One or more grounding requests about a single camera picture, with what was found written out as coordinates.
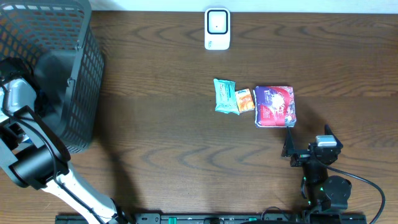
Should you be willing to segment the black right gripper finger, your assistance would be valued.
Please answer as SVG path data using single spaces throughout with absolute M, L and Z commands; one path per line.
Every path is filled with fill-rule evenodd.
M 343 148 L 341 141 L 335 136 L 328 124 L 325 125 L 325 135 L 327 135 L 326 146 L 336 146 L 338 148 Z
M 290 157 L 295 153 L 295 145 L 292 137 L 292 133 L 289 127 L 286 127 L 286 136 L 284 146 L 281 152 L 282 157 Z

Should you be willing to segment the pink purple floral packet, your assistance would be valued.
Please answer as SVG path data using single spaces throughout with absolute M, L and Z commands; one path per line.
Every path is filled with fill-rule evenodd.
M 258 128 L 294 127 L 297 121 L 292 86 L 257 86 L 253 90 Z

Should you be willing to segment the teal wet wipes pack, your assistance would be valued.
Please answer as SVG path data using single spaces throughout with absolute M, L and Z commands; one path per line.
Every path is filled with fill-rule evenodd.
M 222 113 L 234 113 L 239 115 L 235 95 L 235 82 L 230 80 L 213 80 L 215 86 L 216 106 L 215 111 Z

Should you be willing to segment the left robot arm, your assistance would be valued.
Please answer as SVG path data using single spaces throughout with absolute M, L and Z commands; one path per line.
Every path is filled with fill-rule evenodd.
M 42 121 L 48 109 L 31 65 L 15 57 L 1 60 L 1 169 L 18 186 L 63 200 L 88 223 L 134 223 L 74 169 L 68 149 Z

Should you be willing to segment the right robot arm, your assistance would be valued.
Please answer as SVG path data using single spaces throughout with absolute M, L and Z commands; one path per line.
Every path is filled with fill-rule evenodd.
M 309 207 L 302 212 L 305 223 L 321 223 L 334 218 L 348 208 L 352 184 L 338 175 L 328 175 L 330 165 L 338 159 L 342 143 L 328 125 L 325 133 L 315 137 L 306 149 L 296 149 L 290 128 L 287 128 L 281 156 L 290 157 L 292 167 L 301 167 L 303 179 L 301 194 Z

